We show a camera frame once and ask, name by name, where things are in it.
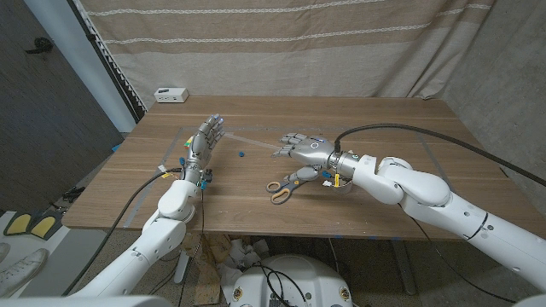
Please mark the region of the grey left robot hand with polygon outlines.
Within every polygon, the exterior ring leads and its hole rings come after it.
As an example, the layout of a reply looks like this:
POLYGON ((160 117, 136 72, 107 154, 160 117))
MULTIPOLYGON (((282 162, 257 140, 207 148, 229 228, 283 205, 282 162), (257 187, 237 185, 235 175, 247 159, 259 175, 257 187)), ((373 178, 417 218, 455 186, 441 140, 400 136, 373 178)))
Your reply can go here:
POLYGON ((224 119, 217 113, 207 119, 193 135, 184 166, 184 180, 196 184, 206 169, 212 150, 224 135, 224 119))

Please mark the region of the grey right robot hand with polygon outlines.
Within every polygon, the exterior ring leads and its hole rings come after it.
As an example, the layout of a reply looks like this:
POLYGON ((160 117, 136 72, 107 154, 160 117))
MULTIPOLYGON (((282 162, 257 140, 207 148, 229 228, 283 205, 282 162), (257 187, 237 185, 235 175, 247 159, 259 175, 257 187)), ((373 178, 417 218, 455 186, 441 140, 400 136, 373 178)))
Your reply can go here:
POLYGON ((334 152, 334 145, 326 139, 288 133, 280 142, 283 146, 271 155, 272 158, 288 157, 304 165, 295 173, 286 176, 285 181, 313 181, 327 169, 335 170, 344 179, 353 178, 358 159, 349 155, 346 157, 346 163, 342 162, 341 155, 334 152))

